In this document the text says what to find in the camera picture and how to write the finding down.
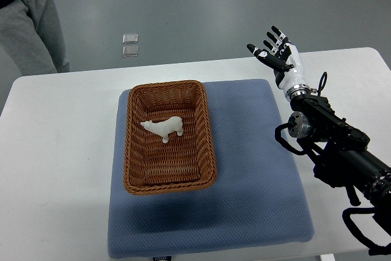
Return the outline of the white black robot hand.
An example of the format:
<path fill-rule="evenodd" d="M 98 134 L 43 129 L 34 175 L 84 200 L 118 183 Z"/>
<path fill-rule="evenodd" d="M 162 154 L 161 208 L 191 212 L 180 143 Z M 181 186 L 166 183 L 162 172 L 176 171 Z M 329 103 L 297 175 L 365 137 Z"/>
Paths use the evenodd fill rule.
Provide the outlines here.
<path fill-rule="evenodd" d="M 311 88 L 304 79 L 304 68 L 298 49 L 277 27 L 272 26 L 263 41 L 265 49 L 247 44 L 247 49 L 258 61 L 273 69 L 277 87 L 290 101 L 298 95 L 310 94 Z"/>

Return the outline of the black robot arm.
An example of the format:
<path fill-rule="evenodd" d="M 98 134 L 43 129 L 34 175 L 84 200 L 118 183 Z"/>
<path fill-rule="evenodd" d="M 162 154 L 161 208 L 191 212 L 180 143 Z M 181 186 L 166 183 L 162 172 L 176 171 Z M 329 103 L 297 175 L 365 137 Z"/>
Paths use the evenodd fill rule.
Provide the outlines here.
<path fill-rule="evenodd" d="M 389 255 L 390 245 L 371 241 L 351 217 L 371 214 L 390 232 L 390 167 L 367 150 L 370 138 L 364 132 L 335 115 L 328 99 L 321 96 L 326 81 L 324 73 L 317 89 L 302 81 L 284 87 L 293 113 L 275 129 L 275 139 L 291 153 L 308 156 L 316 178 L 333 188 L 345 188 L 351 203 L 342 213 L 345 226 L 369 255 Z"/>

